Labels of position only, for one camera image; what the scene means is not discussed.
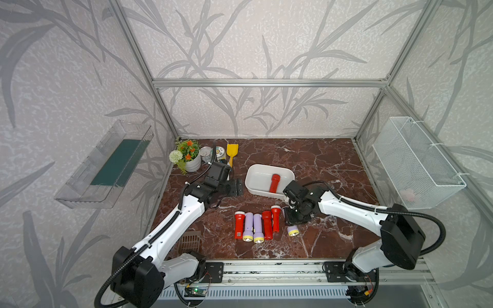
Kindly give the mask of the white plastic storage box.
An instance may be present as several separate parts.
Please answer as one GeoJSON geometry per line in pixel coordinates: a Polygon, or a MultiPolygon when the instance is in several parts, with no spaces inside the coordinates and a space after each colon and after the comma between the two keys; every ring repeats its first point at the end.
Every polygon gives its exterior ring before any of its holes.
{"type": "Polygon", "coordinates": [[[248,169],[245,187],[253,195],[286,201],[287,197],[282,191],[293,180],[295,180],[295,174],[291,169],[254,164],[248,169]],[[270,192],[270,186],[273,175],[280,176],[280,180],[276,192],[272,193],[270,192]]]}

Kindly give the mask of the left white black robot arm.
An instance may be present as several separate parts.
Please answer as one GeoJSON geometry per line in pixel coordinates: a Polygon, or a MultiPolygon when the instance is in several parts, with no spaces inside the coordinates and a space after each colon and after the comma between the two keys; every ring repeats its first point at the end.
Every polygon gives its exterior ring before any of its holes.
{"type": "Polygon", "coordinates": [[[179,203],[158,227],[132,248],[122,246],[114,255],[112,273],[96,294],[95,307],[104,307],[102,296],[110,289],[122,300],[114,307],[132,304],[151,307],[163,289],[194,276],[199,268],[197,254],[185,253],[165,260],[174,244],[205,213],[217,198],[243,195],[241,179],[226,180],[217,186],[186,184],[179,203]]]}

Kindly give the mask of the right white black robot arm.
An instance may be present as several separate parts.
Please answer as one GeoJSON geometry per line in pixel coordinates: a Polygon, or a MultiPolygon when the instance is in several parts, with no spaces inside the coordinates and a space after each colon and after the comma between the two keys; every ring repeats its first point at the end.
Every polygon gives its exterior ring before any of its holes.
{"type": "Polygon", "coordinates": [[[409,211],[399,204],[385,207],[353,200],[339,195],[323,181],[310,184],[311,189],[293,180],[284,188],[288,201],[284,209],[287,225],[305,224],[320,215],[334,216],[379,237],[367,246],[354,249],[346,258],[342,272],[349,281],[356,282],[384,266],[413,270],[421,256],[438,249],[446,239],[445,225],[434,216],[409,211]],[[439,229],[437,240],[429,247],[424,247],[426,235],[417,219],[431,221],[439,229]]]}

